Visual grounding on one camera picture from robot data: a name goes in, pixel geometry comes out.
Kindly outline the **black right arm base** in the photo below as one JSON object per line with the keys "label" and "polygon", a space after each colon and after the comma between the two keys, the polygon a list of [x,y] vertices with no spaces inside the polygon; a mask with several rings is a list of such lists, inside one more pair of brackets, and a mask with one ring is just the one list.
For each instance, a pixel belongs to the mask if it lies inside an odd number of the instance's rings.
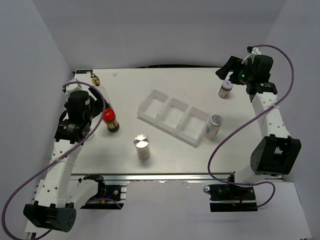
{"label": "black right arm base", "polygon": [[256,195],[253,187],[231,184],[205,185],[203,191],[209,194],[212,213],[257,212]]}

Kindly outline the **white jar silver lid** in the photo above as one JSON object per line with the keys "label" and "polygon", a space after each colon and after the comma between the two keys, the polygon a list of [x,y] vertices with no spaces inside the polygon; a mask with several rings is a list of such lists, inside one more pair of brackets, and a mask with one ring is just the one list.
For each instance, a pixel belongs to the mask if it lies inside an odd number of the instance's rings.
{"label": "white jar silver lid", "polygon": [[150,157],[150,139],[146,134],[140,133],[133,139],[139,159],[146,160]]}

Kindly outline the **blue-label jar silver lid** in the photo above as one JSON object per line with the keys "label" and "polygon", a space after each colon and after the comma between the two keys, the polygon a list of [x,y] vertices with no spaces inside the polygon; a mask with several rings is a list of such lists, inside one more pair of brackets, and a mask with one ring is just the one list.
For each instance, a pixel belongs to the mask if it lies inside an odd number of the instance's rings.
{"label": "blue-label jar silver lid", "polygon": [[204,131],[205,137],[210,140],[214,139],[215,136],[218,134],[222,124],[223,124],[222,116],[218,114],[212,115]]}

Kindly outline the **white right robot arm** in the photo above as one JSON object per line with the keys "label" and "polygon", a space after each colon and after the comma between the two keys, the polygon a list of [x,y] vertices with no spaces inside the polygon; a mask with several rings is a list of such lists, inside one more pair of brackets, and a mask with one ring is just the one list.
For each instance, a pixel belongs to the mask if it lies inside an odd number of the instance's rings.
{"label": "white right robot arm", "polygon": [[288,175],[299,155],[302,144],[286,129],[278,108],[278,91],[270,82],[273,59],[266,55],[249,55],[246,59],[231,56],[216,75],[228,78],[235,85],[246,87],[257,123],[261,141],[253,150],[250,162],[236,171],[232,183],[225,188],[226,195],[236,200],[244,193],[244,187],[266,179]]}

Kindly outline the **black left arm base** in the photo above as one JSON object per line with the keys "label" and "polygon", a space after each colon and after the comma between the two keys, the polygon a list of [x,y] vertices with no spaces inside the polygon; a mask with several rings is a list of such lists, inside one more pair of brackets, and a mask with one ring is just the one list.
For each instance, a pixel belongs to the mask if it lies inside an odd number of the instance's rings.
{"label": "black left arm base", "polygon": [[106,184],[104,177],[97,174],[89,174],[78,179],[78,185],[85,180],[97,183],[97,193],[90,197],[81,207],[86,210],[120,210],[124,205],[125,197],[122,196],[124,185]]}

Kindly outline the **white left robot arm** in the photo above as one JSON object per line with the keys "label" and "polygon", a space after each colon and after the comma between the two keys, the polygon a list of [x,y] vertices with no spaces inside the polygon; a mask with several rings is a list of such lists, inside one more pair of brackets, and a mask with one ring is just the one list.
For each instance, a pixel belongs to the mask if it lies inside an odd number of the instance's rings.
{"label": "white left robot arm", "polygon": [[68,184],[83,144],[93,134],[92,120],[102,116],[107,105],[95,87],[69,93],[54,136],[52,159],[44,183],[34,202],[23,209],[23,215],[35,227],[67,233],[75,224],[78,209],[89,200],[105,196],[101,175],[86,175],[71,192]]}

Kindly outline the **clear glass bottle gold cap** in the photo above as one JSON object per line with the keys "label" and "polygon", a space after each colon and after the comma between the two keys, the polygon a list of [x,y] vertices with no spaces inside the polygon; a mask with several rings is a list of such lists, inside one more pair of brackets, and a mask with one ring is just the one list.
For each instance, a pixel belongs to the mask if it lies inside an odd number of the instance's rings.
{"label": "clear glass bottle gold cap", "polygon": [[104,99],[108,103],[107,109],[113,109],[112,103],[111,103],[110,98],[109,98],[108,93],[107,93],[107,90],[106,90],[106,88],[104,86],[101,85],[100,79],[94,73],[91,73],[90,77],[91,77],[92,83],[102,93]]}

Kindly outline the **red-lid brown sauce jar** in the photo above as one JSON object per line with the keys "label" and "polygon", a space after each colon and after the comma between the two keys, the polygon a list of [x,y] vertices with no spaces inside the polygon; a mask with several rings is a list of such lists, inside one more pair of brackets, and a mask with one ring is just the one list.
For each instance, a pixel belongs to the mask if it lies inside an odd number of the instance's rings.
{"label": "red-lid brown sauce jar", "polygon": [[120,125],[117,121],[116,114],[113,109],[107,108],[104,111],[102,120],[104,121],[108,131],[114,133],[119,130]]}

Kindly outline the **small jar white lid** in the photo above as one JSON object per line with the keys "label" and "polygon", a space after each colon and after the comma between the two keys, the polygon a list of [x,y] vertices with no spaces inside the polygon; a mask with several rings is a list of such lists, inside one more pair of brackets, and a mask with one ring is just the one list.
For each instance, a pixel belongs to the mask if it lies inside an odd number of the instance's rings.
{"label": "small jar white lid", "polygon": [[224,80],[221,84],[218,95],[220,98],[227,99],[233,89],[233,84],[229,80]]}

